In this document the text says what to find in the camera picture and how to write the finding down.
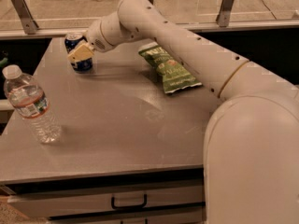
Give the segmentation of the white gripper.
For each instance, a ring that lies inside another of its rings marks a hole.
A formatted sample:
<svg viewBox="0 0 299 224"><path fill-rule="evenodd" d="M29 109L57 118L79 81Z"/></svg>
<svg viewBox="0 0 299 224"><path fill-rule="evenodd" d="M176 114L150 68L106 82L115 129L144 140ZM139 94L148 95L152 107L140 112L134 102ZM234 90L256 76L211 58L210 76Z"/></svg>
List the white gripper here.
<svg viewBox="0 0 299 224"><path fill-rule="evenodd" d="M67 55L67 59L71 63L77 63L90 59L94 55L94 50L99 52L107 52L114 49L102 32L102 20L94 21L85 32L88 43L81 43L76 46Z"/></svg>

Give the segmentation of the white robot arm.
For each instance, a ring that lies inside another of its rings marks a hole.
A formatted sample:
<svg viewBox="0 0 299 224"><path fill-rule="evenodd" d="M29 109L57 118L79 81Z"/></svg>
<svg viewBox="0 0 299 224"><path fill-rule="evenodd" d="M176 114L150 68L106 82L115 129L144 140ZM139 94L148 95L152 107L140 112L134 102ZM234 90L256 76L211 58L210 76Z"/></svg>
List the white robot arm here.
<svg viewBox="0 0 299 224"><path fill-rule="evenodd" d="M204 139L206 224L299 224L299 90L257 63L120 0L68 58L150 38L221 99Z"/></svg>

